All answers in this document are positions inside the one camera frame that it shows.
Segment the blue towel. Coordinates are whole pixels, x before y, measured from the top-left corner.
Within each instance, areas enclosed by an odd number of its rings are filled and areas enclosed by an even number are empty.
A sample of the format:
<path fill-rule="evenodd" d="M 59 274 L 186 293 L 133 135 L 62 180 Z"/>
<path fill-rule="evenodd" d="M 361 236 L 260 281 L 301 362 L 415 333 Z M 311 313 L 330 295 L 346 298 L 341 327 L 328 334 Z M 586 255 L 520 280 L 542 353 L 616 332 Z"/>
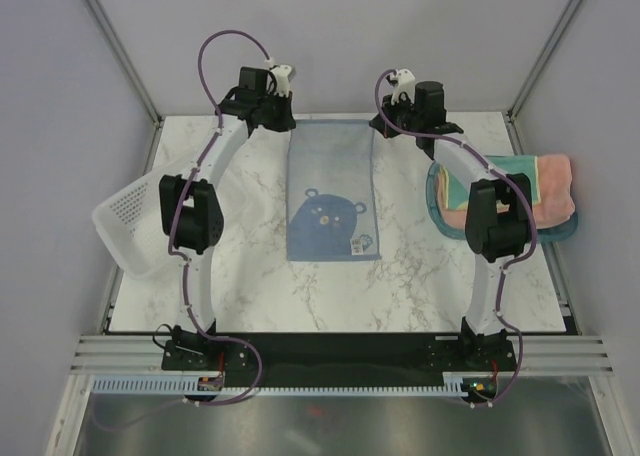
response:
<path fill-rule="evenodd" d="M 380 258 L 374 130 L 363 120 L 306 120 L 286 168 L 286 251 L 292 262 Z"/>

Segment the pink towel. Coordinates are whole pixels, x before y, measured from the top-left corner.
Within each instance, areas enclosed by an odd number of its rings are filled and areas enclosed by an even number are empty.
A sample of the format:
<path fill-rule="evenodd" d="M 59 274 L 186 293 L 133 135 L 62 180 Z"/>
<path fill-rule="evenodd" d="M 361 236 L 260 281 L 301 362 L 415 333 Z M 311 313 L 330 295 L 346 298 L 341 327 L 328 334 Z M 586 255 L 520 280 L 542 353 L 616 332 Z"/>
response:
<path fill-rule="evenodd" d="M 489 160 L 506 173 L 523 173 L 529 178 L 533 214 L 538 230 L 557 226 L 575 212 L 571 197 L 572 171 L 567 156 L 491 156 Z M 465 229 L 468 192 L 452 173 L 441 165 L 440 167 L 437 176 L 440 211 L 449 225 Z"/>

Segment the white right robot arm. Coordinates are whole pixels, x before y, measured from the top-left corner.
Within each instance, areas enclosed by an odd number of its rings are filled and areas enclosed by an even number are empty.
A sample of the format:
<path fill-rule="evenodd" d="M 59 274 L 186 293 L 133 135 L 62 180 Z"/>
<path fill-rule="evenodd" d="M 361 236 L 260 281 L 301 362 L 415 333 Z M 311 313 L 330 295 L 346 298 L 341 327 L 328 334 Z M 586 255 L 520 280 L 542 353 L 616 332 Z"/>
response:
<path fill-rule="evenodd" d="M 387 70 L 377 82 L 388 83 L 391 92 L 374 96 L 377 114 L 371 127 L 386 138 L 413 137 L 467 192 L 464 232 L 475 271 L 456 349 L 462 366 L 480 370 L 516 329 L 503 315 L 502 299 L 508 270 L 531 257 L 537 243 L 531 180 L 496 165 L 448 122 L 441 83 L 419 82 L 407 69 Z"/>

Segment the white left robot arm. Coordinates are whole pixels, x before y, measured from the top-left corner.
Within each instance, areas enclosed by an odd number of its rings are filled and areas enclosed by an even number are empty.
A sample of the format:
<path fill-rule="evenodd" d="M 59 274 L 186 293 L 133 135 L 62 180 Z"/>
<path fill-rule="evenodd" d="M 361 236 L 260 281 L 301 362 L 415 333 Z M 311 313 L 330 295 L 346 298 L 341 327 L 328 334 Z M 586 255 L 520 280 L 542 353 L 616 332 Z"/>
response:
<path fill-rule="evenodd" d="M 296 127 L 291 80 L 286 64 L 243 67 L 238 84 L 216 108 L 217 125 L 186 174 L 164 175 L 159 182 L 161 222 L 168 252 L 182 259 L 180 321 L 165 343 L 164 370 L 204 371 L 222 365 L 216 344 L 216 314 L 211 279 L 214 247 L 224 230 L 217 186 L 235 153 L 263 127 L 286 133 Z"/>

